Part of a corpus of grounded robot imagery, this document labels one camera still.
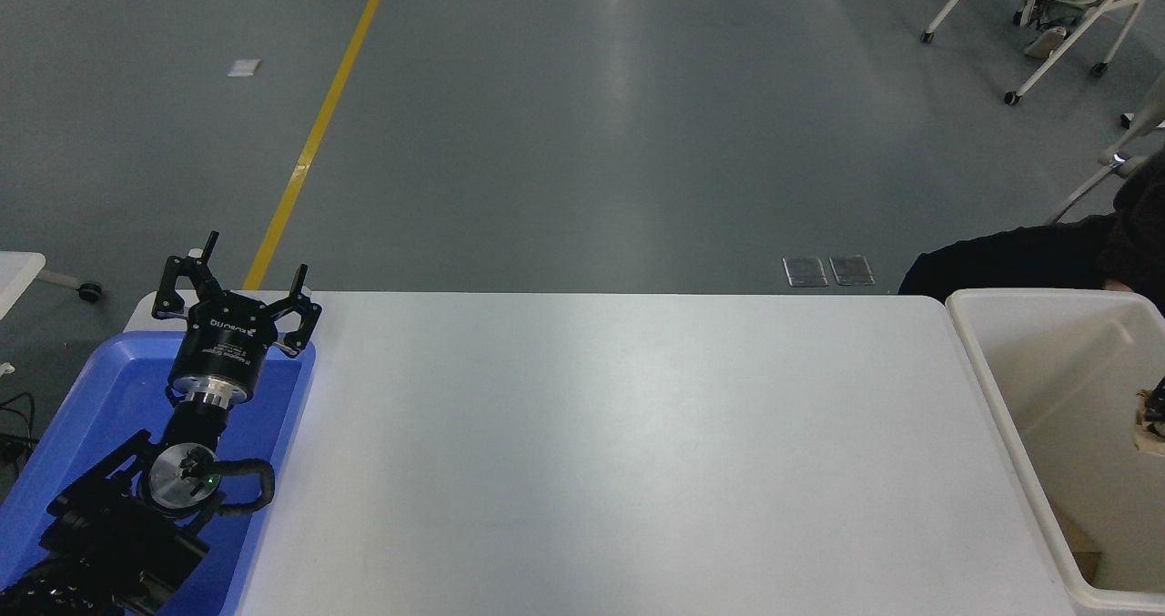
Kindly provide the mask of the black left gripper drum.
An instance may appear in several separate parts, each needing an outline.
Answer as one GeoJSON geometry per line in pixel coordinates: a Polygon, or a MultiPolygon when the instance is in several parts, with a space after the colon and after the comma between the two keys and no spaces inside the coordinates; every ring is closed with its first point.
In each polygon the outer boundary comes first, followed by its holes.
{"type": "Polygon", "coordinates": [[[212,377],[254,389],[277,337],[275,317],[262,300],[234,292],[199,300],[188,311],[169,385],[182,389],[193,378],[212,377]]]}

